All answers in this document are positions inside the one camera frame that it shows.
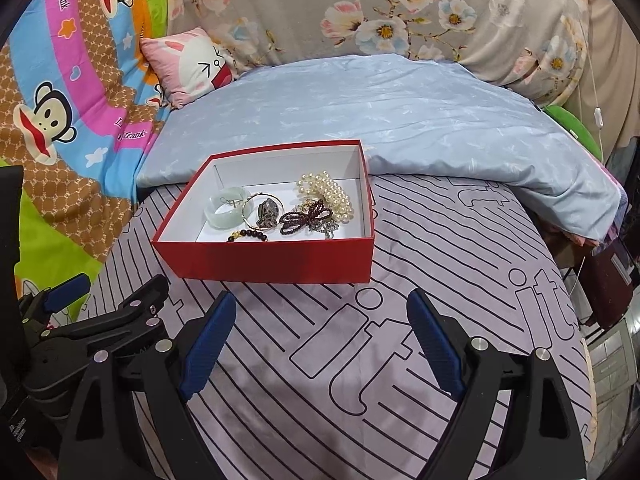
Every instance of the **metal screw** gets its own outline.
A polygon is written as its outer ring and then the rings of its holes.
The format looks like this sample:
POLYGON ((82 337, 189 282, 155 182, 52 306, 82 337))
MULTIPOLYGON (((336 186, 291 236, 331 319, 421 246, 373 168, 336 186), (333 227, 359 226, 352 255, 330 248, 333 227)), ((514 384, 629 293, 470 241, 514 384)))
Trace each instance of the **metal screw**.
POLYGON ((108 359, 108 357, 109 357, 109 352, 107 352, 106 350, 98 350, 94 354, 94 361, 97 363, 103 363, 108 359))
POLYGON ((481 352, 489 348, 489 342, 481 337, 475 337, 471 340, 471 346, 481 352))
POLYGON ((170 339, 161 339, 156 343, 156 350, 159 352, 168 352, 174 344, 170 339))
POLYGON ((549 361, 551 354, 546 348, 536 348, 536 357, 541 361, 549 361))

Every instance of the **gold bangle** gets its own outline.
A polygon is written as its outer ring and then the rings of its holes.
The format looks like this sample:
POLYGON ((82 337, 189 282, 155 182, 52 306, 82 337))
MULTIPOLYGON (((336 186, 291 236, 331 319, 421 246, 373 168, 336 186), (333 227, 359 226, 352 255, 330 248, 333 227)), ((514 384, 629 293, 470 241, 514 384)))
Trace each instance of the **gold bangle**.
MULTIPOLYGON (((258 230, 258 231, 268 231, 269 229, 273 229, 274 227, 276 227, 278 225, 279 217, 282 216, 283 214, 284 214, 284 204, 282 203, 282 200, 280 200, 277 196, 269 194, 269 193, 262 193, 262 192, 254 193, 250 197, 245 199, 244 200, 244 204, 242 204, 242 220, 244 220, 244 223, 247 225, 247 227, 249 229, 254 229, 254 230, 258 230), (259 227, 257 225, 251 225, 247 221, 246 216, 244 215, 244 209, 246 208, 246 205, 249 203, 250 200, 252 200, 252 199, 254 199, 254 198, 258 197, 258 196, 267 196, 267 197, 270 197, 270 198, 274 198, 274 199, 277 200, 278 204, 280 204, 280 208, 281 208, 282 211, 278 211, 276 213, 276 218, 275 218, 275 222, 276 223, 275 223, 275 225, 270 226, 270 227, 259 227)), ((260 215, 260 206, 258 207, 258 218, 259 218, 259 215, 260 215)))

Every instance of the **blue gripper pad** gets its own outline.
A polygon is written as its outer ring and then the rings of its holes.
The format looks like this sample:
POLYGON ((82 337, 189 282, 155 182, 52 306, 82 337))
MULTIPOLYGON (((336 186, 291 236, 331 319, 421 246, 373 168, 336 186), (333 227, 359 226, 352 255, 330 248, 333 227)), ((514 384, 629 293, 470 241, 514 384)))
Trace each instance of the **blue gripper pad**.
POLYGON ((235 322, 236 297, 228 292, 224 294, 184 358, 182 381, 178 389, 185 402, 207 384, 235 322))
POLYGON ((91 290, 91 280, 86 274, 78 274, 70 280, 52 288, 45 298, 42 308, 45 312, 54 314, 79 300, 91 290))
POLYGON ((406 315, 438 385, 460 402, 466 391, 460 357, 416 290, 406 299, 406 315))

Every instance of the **pearl necklace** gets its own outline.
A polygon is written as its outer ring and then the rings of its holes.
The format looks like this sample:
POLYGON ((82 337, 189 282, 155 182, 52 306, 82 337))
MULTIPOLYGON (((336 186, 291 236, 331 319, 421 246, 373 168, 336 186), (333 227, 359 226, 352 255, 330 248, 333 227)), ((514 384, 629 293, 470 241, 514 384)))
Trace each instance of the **pearl necklace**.
POLYGON ((353 206, 342 187, 332 179, 326 171, 314 175, 304 174, 297 182, 298 190, 303 195, 316 195, 324 199, 338 222, 353 220, 353 206))

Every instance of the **green pillow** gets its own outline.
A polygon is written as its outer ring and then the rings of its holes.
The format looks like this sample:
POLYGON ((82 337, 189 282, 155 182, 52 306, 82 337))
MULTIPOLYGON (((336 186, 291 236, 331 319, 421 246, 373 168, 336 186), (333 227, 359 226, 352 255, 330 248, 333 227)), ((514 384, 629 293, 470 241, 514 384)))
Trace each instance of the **green pillow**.
POLYGON ((602 160, 600 146, 593 139, 587 127, 582 124, 576 116, 558 105, 549 105, 543 108, 543 110, 549 117, 555 120, 556 123, 571 133, 591 155, 598 160, 602 160))

